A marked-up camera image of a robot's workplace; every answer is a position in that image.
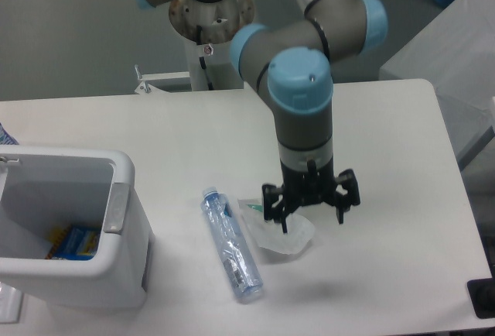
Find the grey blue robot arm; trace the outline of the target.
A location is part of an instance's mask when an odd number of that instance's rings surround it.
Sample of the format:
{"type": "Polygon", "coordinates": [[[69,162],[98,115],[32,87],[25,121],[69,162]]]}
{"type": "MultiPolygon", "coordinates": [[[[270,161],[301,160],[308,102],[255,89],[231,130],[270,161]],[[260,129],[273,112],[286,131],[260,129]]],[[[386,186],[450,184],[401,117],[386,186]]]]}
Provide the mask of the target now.
{"type": "Polygon", "coordinates": [[[135,1],[168,4],[176,31],[205,51],[228,43],[235,73],[271,109],[283,183],[262,187],[266,221],[284,225],[298,208],[323,203],[341,218],[360,203],[354,172],[333,172],[331,66],[384,42],[380,0],[298,0],[303,20],[276,31],[254,23],[239,0],[135,1]]]}

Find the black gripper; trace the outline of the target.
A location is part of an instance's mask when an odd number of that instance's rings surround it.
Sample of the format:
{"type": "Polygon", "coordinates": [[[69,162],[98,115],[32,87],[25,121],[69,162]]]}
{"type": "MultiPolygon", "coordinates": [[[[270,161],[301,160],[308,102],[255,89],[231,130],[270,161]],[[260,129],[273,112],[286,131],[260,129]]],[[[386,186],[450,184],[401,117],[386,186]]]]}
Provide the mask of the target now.
{"type": "Polygon", "coordinates": [[[296,171],[284,163],[283,185],[262,185],[262,207],[265,221],[280,224],[282,232],[288,233],[287,218],[299,206],[326,203],[336,208],[336,218],[344,223],[344,214],[352,206],[360,205],[360,191],[355,172],[344,170],[334,176],[333,161],[321,167],[311,165],[304,172],[296,171]]]}

